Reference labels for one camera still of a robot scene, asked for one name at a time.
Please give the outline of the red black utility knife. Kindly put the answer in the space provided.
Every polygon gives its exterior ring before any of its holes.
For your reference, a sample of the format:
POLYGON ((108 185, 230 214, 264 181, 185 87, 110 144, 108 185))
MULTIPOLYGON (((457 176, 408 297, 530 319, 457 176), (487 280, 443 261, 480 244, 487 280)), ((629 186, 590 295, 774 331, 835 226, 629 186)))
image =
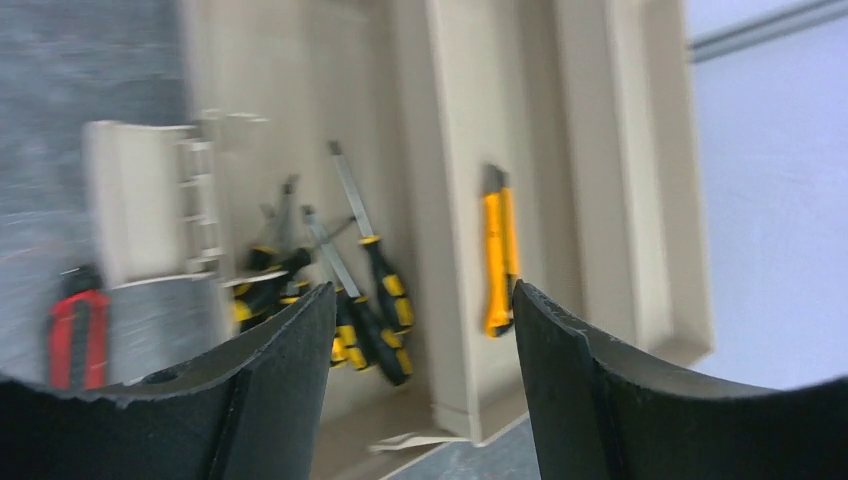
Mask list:
POLYGON ((65 272, 61 287, 48 316, 49 384, 71 391, 101 388, 109 376, 111 298, 94 264, 65 272))

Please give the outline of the aluminium frame rail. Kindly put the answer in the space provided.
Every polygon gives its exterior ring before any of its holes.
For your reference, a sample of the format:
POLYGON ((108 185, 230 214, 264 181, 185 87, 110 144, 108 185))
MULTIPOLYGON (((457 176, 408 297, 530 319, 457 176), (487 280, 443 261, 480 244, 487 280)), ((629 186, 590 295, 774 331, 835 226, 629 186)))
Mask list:
POLYGON ((689 43, 689 61, 717 59, 846 17, 846 0, 796 2, 695 36, 689 43))

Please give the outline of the beige plastic tool box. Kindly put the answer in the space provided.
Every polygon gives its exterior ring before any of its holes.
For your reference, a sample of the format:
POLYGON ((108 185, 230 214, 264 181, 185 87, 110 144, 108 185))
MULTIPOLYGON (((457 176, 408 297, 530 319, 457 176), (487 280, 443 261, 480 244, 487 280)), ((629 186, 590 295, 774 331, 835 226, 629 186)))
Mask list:
POLYGON ((288 176, 323 220, 348 214, 332 140, 411 298, 415 373, 329 375, 314 478, 426 477, 526 418, 515 338, 483 331, 490 163, 523 278, 664 360, 713 350, 682 2, 176 8, 187 121, 84 130, 116 381, 236 334, 229 293, 288 176))

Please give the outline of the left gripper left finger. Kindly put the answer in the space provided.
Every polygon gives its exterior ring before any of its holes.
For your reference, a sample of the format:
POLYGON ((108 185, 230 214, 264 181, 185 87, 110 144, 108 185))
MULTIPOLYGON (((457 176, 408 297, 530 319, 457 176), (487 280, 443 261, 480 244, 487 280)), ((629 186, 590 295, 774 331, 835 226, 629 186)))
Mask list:
POLYGON ((79 393, 3 377, 5 479, 305 479, 329 372, 320 285, 202 355, 79 393))

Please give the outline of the screwdriver yellow black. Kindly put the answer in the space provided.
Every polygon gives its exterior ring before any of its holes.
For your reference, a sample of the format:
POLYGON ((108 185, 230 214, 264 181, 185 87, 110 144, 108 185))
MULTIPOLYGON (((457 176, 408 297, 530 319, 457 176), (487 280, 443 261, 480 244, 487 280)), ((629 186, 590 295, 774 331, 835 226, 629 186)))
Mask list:
POLYGON ((277 203, 259 206, 265 223, 249 249, 247 270, 265 271, 293 250, 292 205, 298 180, 298 174, 289 175, 280 186, 277 203))
POLYGON ((507 173, 496 165, 484 166, 482 202, 489 285, 483 329, 488 337, 498 338, 513 327, 512 297, 520 263, 512 189, 507 173))
POLYGON ((297 280, 297 274, 313 261, 313 249, 298 247, 278 264, 256 273, 283 272, 281 276, 242 283, 234 288, 233 316, 239 332, 244 333, 294 303, 308 288, 309 282, 297 280))
POLYGON ((317 218, 314 208, 310 205, 303 206, 302 216, 315 239, 315 246, 335 275, 336 287, 342 287, 350 297, 355 329, 371 367, 378 367, 392 385, 405 384, 412 376, 413 369, 400 337, 389 330, 371 310, 367 297, 357 288, 330 234, 317 218))
POLYGON ((381 237, 372 228, 340 142, 330 140, 328 149, 360 231, 359 244, 369 259, 383 317, 396 333, 408 333, 414 326, 415 317, 405 285, 382 252, 381 237))
POLYGON ((363 352, 350 309, 350 297, 342 287, 336 287, 335 332, 330 366, 332 368, 350 364, 357 371, 365 371, 371 363, 363 352))

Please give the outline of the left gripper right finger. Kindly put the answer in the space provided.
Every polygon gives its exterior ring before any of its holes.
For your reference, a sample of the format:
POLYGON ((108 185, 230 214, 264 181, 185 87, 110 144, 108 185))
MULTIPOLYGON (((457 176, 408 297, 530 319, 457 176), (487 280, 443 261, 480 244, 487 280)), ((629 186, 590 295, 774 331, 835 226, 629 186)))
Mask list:
POLYGON ((775 390, 704 375, 513 293, 544 479, 843 479, 847 380, 775 390))

